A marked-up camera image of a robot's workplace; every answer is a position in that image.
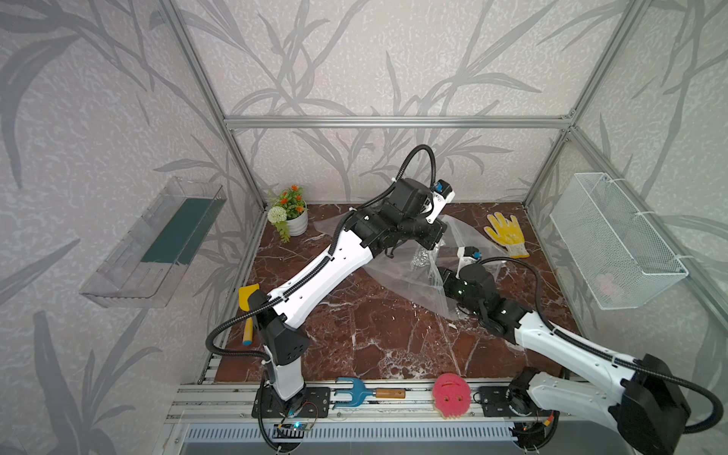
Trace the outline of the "yellow work glove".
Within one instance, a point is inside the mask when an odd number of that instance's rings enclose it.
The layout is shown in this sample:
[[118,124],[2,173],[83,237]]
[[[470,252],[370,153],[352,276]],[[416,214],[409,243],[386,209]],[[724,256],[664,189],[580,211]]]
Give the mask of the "yellow work glove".
[[487,220],[489,225],[483,230],[494,243],[507,251],[509,257],[524,259],[530,256],[525,246],[521,225],[515,215],[506,218],[501,212],[495,212],[489,214]]

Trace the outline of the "yellow toy shovel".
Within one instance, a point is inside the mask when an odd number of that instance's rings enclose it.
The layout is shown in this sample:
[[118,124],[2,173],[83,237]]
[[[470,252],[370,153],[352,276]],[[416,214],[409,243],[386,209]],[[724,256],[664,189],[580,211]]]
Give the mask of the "yellow toy shovel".
[[[252,284],[251,286],[241,287],[238,291],[239,307],[240,309],[248,313],[251,310],[249,299],[250,297],[260,289],[259,284]],[[254,335],[254,324],[252,318],[248,318],[245,321],[242,335],[242,342],[244,346],[252,345]]]

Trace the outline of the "pink object in basket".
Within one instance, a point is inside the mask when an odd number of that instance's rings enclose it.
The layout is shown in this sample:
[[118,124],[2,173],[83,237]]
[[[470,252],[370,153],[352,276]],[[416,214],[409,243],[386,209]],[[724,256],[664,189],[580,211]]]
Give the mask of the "pink object in basket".
[[604,296],[605,299],[611,303],[620,301],[624,295],[624,290],[618,284],[615,276],[612,273],[599,274],[595,278],[595,282],[598,290]]

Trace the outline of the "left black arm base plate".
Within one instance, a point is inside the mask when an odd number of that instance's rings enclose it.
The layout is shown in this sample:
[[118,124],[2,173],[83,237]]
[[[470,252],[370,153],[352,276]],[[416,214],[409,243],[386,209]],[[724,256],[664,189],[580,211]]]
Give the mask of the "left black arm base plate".
[[326,418],[331,403],[331,389],[305,387],[289,400],[283,400],[269,385],[257,390],[251,415],[253,418]]

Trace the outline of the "potted artificial flower plant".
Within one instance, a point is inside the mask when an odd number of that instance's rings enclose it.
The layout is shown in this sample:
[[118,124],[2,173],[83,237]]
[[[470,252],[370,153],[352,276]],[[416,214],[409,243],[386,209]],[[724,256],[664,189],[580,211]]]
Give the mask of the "potted artificial flower plant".
[[303,198],[303,190],[291,185],[277,195],[269,195],[267,222],[275,227],[282,243],[292,237],[303,235],[308,228],[308,207]]

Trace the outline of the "small green circuit board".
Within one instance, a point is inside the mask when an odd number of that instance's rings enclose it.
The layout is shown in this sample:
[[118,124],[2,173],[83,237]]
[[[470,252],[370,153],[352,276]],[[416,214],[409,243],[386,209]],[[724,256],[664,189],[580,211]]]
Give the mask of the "small green circuit board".
[[301,437],[305,432],[313,430],[315,422],[296,421],[293,423],[281,423],[275,427],[278,434],[287,438]]

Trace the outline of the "black plaid shirt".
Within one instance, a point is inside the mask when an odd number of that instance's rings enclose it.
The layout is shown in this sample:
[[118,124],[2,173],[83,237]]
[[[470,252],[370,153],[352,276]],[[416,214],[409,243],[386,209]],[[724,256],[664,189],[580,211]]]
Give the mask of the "black plaid shirt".
[[417,248],[416,252],[413,254],[413,259],[411,260],[411,267],[413,269],[430,267],[436,262],[436,258],[436,249],[427,250],[424,248]]

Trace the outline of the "clear plastic vacuum bag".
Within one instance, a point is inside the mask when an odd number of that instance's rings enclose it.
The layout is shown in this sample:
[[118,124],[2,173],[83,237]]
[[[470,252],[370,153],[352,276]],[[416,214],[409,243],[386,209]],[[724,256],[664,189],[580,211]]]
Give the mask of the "clear plastic vacuum bag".
[[462,248],[477,248],[483,257],[501,256],[505,250],[493,243],[467,223],[450,215],[442,215],[447,231],[433,250],[409,241],[394,252],[392,258],[379,254],[364,265],[366,271],[381,286],[394,294],[416,303],[448,320],[462,320],[464,312],[456,301],[446,297],[439,269],[458,269]]

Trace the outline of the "pink round scrub brush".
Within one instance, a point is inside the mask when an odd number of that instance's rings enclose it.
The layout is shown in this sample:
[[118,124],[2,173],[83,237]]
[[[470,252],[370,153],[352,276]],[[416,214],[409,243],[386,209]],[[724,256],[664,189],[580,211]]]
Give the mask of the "pink round scrub brush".
[[459,418],[468,413],[471,390],[468,383],[454,373],[440,375],[431,390],[433,405],[445,419]]

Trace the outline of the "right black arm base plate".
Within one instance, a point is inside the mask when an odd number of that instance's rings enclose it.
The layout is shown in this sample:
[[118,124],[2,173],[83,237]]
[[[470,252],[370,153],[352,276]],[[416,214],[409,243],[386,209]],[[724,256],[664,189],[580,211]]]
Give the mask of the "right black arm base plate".
[[508,386],[483,386],[476,394],[485,417],[545,420],[552,412],[540,409],[527,392]]

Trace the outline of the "clear acrylic wall shelf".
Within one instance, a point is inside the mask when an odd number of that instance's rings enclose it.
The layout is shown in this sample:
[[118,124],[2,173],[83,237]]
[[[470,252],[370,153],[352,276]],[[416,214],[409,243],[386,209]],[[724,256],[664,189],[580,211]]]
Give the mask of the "clear acrylic wall shelf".
[[80,294],[103,308],[163,308],[227,202],[224,186],[172,177]]

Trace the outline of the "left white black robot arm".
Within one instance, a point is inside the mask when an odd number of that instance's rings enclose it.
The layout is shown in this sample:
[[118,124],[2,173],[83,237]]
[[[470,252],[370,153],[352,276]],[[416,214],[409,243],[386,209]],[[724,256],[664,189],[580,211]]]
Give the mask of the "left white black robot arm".
[[[454,193],[436,173],[432,148],[415,146],[392,184],[343,215],[330,246],[297,275],[268,293],[255,286],[243,288],[248,309],[214,328],[206,338],[207,350],[216,356],[259,358],[267,369],[265,383],[280,400],[300,396],[305,388],[301,357],[310,345],[301,326],[323,298],[380,254],[392,256],[409,241],[432,250],[442,239],[447,226],[438,217]],[[236,351],[216,345],[223,332],[246,322],[253,322],[262,350]]]

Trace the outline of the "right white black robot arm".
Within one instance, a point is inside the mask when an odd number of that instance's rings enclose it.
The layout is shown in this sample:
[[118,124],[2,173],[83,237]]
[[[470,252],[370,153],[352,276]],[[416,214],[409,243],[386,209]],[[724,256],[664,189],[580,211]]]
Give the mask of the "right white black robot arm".
[[577,381],[525,370],[511,383],[517,413],[541,409],[568,413],[616,431],[641,454],[671,454],[684,435],[711,430],[722,421],[720,398],[691,381],[675,377],[663,360],[633,358],[584,339],[544,316],[540,273],[535,277],[534,308],[502,297],[490,259],[462,259],[457,270],[439,267],[444,294],[489,334],[550,358],[578,375]]

